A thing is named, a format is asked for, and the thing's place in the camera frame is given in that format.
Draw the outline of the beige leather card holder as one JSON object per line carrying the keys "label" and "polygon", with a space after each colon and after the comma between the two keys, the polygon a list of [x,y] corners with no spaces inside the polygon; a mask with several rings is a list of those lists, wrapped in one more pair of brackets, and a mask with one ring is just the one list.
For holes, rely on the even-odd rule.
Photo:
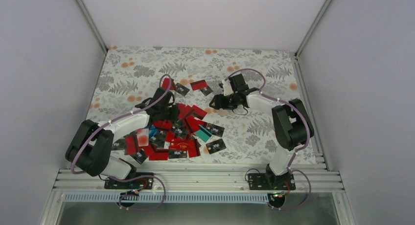
{"label": "beige leather card holder", "polygon": [[228,115],[229,113],[228,113],[228,111],[227,110],[224,110],[224,109],[219,109],[219,110],[216,110],[216,113],[219,115],[219,116],[221,116],[221,117],[224,117],[224,116],[226,116],[226,115]]}

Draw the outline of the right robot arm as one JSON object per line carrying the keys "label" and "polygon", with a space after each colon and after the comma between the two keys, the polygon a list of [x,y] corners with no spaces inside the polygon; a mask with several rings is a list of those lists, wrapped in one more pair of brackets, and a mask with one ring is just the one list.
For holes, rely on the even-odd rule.
{"label": "right robot arm", "polygon": [[265,183],[278,189],[284,183],[298,151],[306,148],[314,136],[314,128],[303,102],[298,99],[285,101],[266,95],[262,88],[250,88],[242,74],[230,76],[219,84],[223,90],[214,95],[209,106],[216,110],[235,110],[239,106],[261,111],[272,117],[279,148],[267,165]]}

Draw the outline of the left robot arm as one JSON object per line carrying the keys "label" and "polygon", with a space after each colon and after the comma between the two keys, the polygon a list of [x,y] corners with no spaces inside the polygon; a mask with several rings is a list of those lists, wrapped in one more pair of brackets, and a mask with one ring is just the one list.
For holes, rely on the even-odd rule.
{"label": "left robot arm", "polygon": [[78,167],[80,174],[105,175],[116,178],[123,188],[132,187],[136,183],[133,166],[113,157],[112,146],[120,138],[158,121],[177,121],[180,111],[174,102],[173,92],[158,88],[152,98],[136,105],[129,113],[109,121],[83,121],[65,153],[72,173],[76,174]]}

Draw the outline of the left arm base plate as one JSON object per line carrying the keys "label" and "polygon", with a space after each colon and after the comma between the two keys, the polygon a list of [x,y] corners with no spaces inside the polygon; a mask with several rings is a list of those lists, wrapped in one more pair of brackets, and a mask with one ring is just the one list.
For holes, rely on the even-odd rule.
{"label": "left arm base plate", "polygon": [[153,173],[149,172],[136,172],[134,175],[128,176],[127,182],[117,181],[111,178],[107,178],[104,183],[105,189],[152,189],[153,186]]}

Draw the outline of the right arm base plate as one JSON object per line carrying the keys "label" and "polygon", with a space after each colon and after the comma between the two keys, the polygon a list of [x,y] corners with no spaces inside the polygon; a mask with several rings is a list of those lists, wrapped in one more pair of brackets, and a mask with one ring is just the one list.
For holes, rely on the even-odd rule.
{"label": "right arm base plate", "polygon": [[285,173],[274,176],[266,173],[249,173],[247,180],[250,190],[295,190],[295,179],[293,174]]}

